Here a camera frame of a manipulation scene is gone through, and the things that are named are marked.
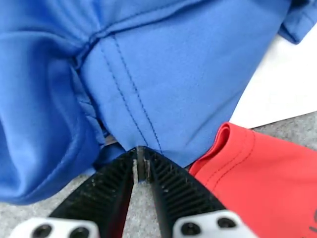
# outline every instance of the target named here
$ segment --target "screw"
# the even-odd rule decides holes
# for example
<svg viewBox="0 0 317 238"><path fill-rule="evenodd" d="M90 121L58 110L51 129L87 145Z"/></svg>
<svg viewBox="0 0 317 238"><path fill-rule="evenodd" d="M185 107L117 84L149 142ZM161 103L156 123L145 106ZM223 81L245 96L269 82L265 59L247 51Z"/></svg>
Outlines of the screw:
<svg viewBox="0 0 317 238"><path fill-rule="evenodd" d="M46 238L52 232L52 227L48 224L41 225L37 227L32 234L32 238Z"/></svg>
<svg viewBox="0 0 317 238"><path fill-rule="evenodd" d="M89 237L89 230L84 227L78 227L72 231L69 238L88 238Z"/></svg>
<svg viewBox="0 0 317 238"><path fill-rule="evenodd" d="M237 226L233 220L226 217L218 219L217 223L220 228L233 228Z"/></svg>
<svg viewBox="0 0 317 238"><path fill-rule="evenodd" d="M197 224L192 222L187 222L182 225L181 231L182 231L182 234L185 236L195 236L200 234L201 229Z"/></svg>

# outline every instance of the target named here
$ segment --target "blue fabric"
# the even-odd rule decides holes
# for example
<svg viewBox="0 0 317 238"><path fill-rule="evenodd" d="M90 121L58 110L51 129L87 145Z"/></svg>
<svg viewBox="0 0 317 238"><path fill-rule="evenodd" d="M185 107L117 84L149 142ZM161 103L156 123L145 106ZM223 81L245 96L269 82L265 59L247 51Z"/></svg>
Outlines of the blue fabric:
<svg viewBox="0 0 317 238"><path fill-rule="evenodd" d="M181 166L213 143L274 36L316 2L0 0L0 201L48 198L147 145Z"/></svg>

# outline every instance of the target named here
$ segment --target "white surface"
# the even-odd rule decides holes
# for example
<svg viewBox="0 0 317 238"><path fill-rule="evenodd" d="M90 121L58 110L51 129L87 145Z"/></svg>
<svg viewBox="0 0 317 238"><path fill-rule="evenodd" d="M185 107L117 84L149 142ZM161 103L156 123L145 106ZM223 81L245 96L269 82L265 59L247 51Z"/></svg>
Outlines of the white surface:
<svg viewBox="0 0 317 238"><path fill-rule="evenodd" d="M317 111L317 25L294 45L277 36L230 122L254 128Z"/></svg>
<svg viewBox="0 0 317 238"><path fill-rule="evenodd" d="M231 219L236 227L220 228L217 222L221 218ZM196 236L183 235L181 228L185 223L195 223L200 227L201 233ZM257 238L257 236L237 214L224 210L178 219L173 227L173 238Z"/></svg>
<svg viewBox="0 0 317 238"><path fill-rule="evenodd" d="M41 225L50 225L52 233L47 238L68 238L73 230L85 227L89 230L87 238L98 238L99 230L95 223L79 220L65 220L57 218L31 218L19 224L9 238L32 238L34 230Z"/></svg>

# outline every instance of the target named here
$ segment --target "red fabric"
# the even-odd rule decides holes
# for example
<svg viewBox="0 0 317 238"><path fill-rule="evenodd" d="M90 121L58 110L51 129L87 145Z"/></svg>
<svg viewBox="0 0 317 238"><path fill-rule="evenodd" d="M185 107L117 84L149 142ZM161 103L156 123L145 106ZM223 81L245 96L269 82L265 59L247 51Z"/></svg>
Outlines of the red fabric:
<svg viewBox="0 0 317 238"><path fill-rule="evenodd" d="M223 124L190 169L261 238L317 238L317 152Z"/></svg>

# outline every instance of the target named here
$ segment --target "blue sleeve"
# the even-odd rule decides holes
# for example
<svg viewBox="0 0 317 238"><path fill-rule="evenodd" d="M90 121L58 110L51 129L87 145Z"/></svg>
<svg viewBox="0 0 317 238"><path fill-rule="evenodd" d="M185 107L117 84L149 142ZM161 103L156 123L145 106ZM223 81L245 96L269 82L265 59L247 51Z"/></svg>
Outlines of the blue sleeve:
<svg viewBox="0 0 317 238"><path fill-rule="evenodd" d="M72 86L80 41L52 1L30 2L0 1L0 202L21 205L57 193L99 153Z"/></svg>
<svg viewBox="0 0 317 238"><path fill-rule="evenodd" d="M295 0L279 34L298 44L317 22L317 0Z"/></svg>

